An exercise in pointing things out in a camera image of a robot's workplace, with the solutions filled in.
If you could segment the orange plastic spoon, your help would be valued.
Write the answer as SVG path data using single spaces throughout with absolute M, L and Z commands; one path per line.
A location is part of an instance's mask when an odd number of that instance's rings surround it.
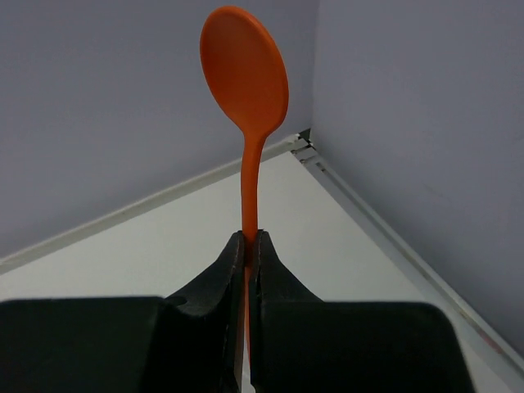
M 223 113 L 241 130 L 244 279 L 251 277 L 258 233 L 258 177 L 264 144 L 285 120 L 287 71 L 273 37 L 250 12 L 237 6 L 212 11 L 200 38 L 201 67 Z

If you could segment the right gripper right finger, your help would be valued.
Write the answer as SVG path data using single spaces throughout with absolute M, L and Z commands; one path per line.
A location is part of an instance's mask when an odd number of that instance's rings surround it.
M 472 392 L 454 327 L 434 305 L 325 301 L 281 262 L 265 231 L 249 280 L 258 392 Z

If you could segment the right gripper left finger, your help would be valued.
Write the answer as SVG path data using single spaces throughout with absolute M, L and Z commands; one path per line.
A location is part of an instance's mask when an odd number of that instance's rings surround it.
M 244 237 L 170 296 L 6 300 L 4 392 L 239 392 Z

